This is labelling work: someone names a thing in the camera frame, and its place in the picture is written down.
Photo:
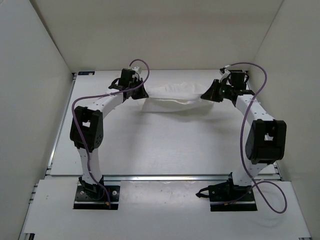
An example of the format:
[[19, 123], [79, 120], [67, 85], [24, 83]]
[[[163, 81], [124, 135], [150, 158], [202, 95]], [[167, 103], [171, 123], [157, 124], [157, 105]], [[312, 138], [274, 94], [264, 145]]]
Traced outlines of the white skirt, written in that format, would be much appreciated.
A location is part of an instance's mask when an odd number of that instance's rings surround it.
[[211, 111], [214, 103], [201, 99], [207, 88], [199, 83], [168, 83], [145, 88], [148, 98], [141, 111], [144, 113], [177, 113], [189, 110]]

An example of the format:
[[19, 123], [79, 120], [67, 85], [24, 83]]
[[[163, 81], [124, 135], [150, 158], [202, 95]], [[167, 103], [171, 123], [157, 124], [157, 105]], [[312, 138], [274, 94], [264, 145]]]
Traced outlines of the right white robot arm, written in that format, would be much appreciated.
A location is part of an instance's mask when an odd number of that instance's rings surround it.
[[250, 130], [246, 139], [240, 139], [242, 168], [230, 173], [227, 182], [219, 184], [221, 194], [236, 200], [252, 185], [264, 168], [284, 157], [287, 125], [276, 120], [256, 100], [255, 93], [248, 89], [246, 71], [221, 68], [221, 78], [215, 79], [201, 99], [220, 103], [229, 100], [243, 114], [240, 133], [245, 125]]

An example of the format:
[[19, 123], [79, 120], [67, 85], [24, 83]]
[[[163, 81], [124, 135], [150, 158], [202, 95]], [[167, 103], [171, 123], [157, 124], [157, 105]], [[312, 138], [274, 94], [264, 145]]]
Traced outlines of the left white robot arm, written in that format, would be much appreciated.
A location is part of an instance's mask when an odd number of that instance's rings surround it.
[[82, 176], [79, 182], [83, 191], [95, 201], [111, 204], [110, 192], [104, 185], [100, 169], [99, 147], [104, 138], [104, 118], [129, 98], [148, 98], [139, 66], [124, 68], [120, 77], [108, 87], [115, 92], [76, 99], [71, 106], [72, 124], [70, 140], [80, 155]]

